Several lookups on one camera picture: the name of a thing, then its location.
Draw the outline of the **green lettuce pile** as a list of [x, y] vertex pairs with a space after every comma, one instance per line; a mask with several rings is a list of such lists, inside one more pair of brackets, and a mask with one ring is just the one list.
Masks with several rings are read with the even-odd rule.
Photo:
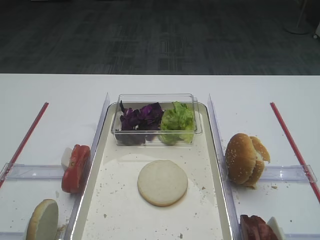
[[[174, 101], [172, 109], [167, 109], [161, 119], [162, 131], [194, 131], [194, 113], [185, 103]], [[194, 133], [167, 133], [159, 136], [162, 143], [175, 145], [178, 141], [190, 144]]]

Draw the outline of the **purple cabbage leaves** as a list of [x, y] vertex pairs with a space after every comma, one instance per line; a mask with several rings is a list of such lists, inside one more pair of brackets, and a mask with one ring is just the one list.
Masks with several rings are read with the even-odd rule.
[[[164, 111], [156, 102], [140, 109], [125, 108], [123, 102], [119, 104], [123, 115], [120, 116], [121, 131], [158, 131], [160, 130]], [[148, 134], [117, 134], [116, 139], [122, 145], [142, 145], [151, 141], [153, 135]]]

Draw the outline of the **bottom bun slice on tray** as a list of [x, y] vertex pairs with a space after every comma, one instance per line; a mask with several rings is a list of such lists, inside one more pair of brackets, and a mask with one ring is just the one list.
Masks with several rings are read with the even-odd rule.
[[155, 160], [140, 170], [137, 188], [148, 203], [166, 207], [176, 203], [186, 194], [188, 177], [173, 161]]

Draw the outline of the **sesame bun front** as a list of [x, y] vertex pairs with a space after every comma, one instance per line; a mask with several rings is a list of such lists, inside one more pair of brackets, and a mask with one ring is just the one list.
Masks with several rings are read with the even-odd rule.
[[231, 181], [241, 185], [249, 179], [256, 166], [256, 150], [248, 135], [237, 133], [229, 140], [225, 161]]

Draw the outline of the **sesame bun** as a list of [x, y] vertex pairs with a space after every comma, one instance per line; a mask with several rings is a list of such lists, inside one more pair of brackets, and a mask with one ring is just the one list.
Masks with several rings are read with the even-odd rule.
[[265, 162], [270, 163], [270, 155], [266, 147], [262, 142], [255, 136], [250, 136], [253, 147], [256, 152], [256, 162], [253, 169], [252, 175], [249, 179], [243, 184], [245, 187], [256, 188], [256, 184], [260, 177], [263, 174], [265, 169]]
[[237, 133], [229, 140], [225, 161], [231, 181], [241, 185], [249, 179], [256, 166], [256, 150], [248, 135]]

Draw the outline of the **metal serving tray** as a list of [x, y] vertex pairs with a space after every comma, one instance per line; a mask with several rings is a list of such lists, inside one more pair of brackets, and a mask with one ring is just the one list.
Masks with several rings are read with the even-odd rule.
[[[73, 240], [231, 240], [233, 234], [207, 107], [199, 103], [202, 132], [190, 145], [117, 145], [111, 128], [116, 104], [105, 114], [87, 185], [73, 225]], [[170, 160], [188, 178], [186, 194], [158, 207], [138, 192], [149, 162]]]

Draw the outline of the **left white wedge block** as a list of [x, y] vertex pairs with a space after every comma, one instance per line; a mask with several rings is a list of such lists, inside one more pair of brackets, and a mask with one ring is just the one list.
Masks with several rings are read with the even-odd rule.
[[71, 148], [66, 147], [64, 152], [63, 152], [63, 155], [61, 157], [61, 166], [62, 166], [64, 172], [69, 167], [71, 156], [72, 156], [72, 151], [73, 150]]

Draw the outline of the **white wedge block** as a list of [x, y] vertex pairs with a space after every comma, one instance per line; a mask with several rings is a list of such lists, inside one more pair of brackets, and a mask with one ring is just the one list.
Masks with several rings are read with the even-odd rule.
[[71, 156], [72, 156], [72, 151], [73, 150], [71, 148], [66, 147], [64, 152], [63, 152], [63, 155], [61, 157], [61, 166], [62, 166], [64, 172], [69, 167]]
[[266, 223], [273, 230], [278, 240], [286, 240], [286, 236], [281, 227], [279, 227], [278, 222], [274, 216], [272, 216]]

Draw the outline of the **sesame bun rear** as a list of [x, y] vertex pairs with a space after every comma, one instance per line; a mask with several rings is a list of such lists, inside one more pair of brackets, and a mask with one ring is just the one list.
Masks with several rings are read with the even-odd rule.
[[253, 169], [252, 175], [249, 179], [243, 184], [245, 187], [256, 188], [256, 184], [260, 177], [263, 174], [265, 169], [265, 162], [270, 163], [270, 155], [266, 147], [262, 142], [255, 136], [250, 136], [253, 147], [256, 152], [256, 162]]

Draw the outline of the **left red tape strip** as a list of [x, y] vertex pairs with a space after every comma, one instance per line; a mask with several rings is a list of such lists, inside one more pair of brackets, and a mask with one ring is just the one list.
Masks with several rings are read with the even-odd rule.
[[25, 147], [27, 141], [29, 140], [30, 136], [32, 135], [34, 129], [36, 128], [36, 126], [38, 125], [39, 121], [41, 120], [43, 114], [45, 113], [46, 109], [48, 108], [49, 103], [45, 102], [42, 106], [42, 108], [40, 109], [39, 113], [37, 114], [36, 118], [34, 119], [34, 121], [32, 122], [31, 126], [29, 127], [27, 133], [25, 134], [25, 136], [23, 137], [22, 141], [20, 142], [17, 150], [15, 151], [14, 155], [12, 156], [11, 160], [9, 161], [9, 163], [2, 169], [2, 173], [0, 175], [0, 186], [2, 187], [2, 185], [5, 182], [5, 177], [8, 175], [8, 173], [10, 172], [10, 170], [12, 169], [12, 167], [14, 166], [14, 164], [16, 163], [18, 157], [20, 156], [23, 148]]

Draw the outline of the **left long clear divider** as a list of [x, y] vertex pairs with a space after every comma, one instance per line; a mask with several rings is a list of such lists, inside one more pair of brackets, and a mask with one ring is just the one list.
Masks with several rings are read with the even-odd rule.
[[95, 158], [97, 155], [97, 149], [99, 146], [99, 141], [101, 134], [103, 132], [103, 127], [105, 124], [106, 115], [108, 112], [108, 107], [110, 105], [110, 96], [106, 95], [99, 121], [96, 127], [95, 135], [90, 148], [90, 157], [87, 160], [84, 167], [84, 185], [79, 194], [76, 195], [75, 202], [71, 211], [69, 222], [65, 229], [64, 240], [81, 240], [87, 216], [90, 209], [90, 202], [93, 196], [95, 188], [95, 180], [97, 179], [99, 167], [95, 163]]

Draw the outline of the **long clear divider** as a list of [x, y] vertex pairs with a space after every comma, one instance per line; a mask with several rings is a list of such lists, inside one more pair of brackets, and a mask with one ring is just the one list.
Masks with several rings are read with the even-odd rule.
[[106, 115], [108, 112], [108, 107], [110, 105], [110, 96], [106, 95], [99, 121], [96, 127], [95, 135], [90, 148], [90, 157], [87, 160], [84, 167], [84, 185], [79, 194], [76, 195], [75, 202], [71, 211], [69, 222], [65, 229], [64, 240], [81, 240], [87, 216], [90, 209], [90, 202], [93, 196], [95, 188], [95, 180], [97, 179], [99, 167], [95, 163], [95, 158], [97, 155], [97, 149], [99, 146], [99, 141], [101, 134], [103, 132], [103, 127], [105, 124]]
[[211, 132], [215, 147], [215, 153], [217, 158], [217, 166], [219, 170], [219, 179], [223, 192], [223, 201], [226, 211], [226, 217], [228, 220], [228, 232], [232, 240], [242, 240], [242, 230], [238, 220], [235, 202], [233, 198], [232, 184], [228, 180], [228, 170], [226, 166], [224, 151], [220, 138], [220, 130], [218, 120], [216, 118], [216, 110], [211, 95], [208, 96], [207, 101]]

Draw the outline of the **right long clear divider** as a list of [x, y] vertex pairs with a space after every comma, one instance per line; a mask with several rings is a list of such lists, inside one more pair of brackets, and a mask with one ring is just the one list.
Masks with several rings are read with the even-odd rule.
[[232, 240], [242, 240], [242, 230], [238, 220], [235, 202], [233, 198], [232, 184], [228, 180], [228, 170], [226, 166], [224, 151], [220, 138], [220, 130], [218, 120], [216, 118], [216, 110], [211, 95], [208, 96], [207, 101], [211, 132], [215, 147], [215, 153], [217, 158], [217, 166], [219, 170], [219, 179], [223, 192], [223, 201], [226, 211], [226, 217], [228, 220], [228, 232]]

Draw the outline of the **right cross clear divider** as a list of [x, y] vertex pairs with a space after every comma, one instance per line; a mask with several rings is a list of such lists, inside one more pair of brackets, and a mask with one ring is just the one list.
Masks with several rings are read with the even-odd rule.
[[267, 166], [259, 182], [317, 183], [310, 165]]

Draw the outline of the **bottom right clear divider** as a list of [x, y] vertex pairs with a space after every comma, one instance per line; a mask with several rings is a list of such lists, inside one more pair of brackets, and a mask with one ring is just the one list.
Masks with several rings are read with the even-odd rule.
[[320, 234], [306, 234], [306, 233], [290, 233], [285, 234], [286, 240], [320, 240]]

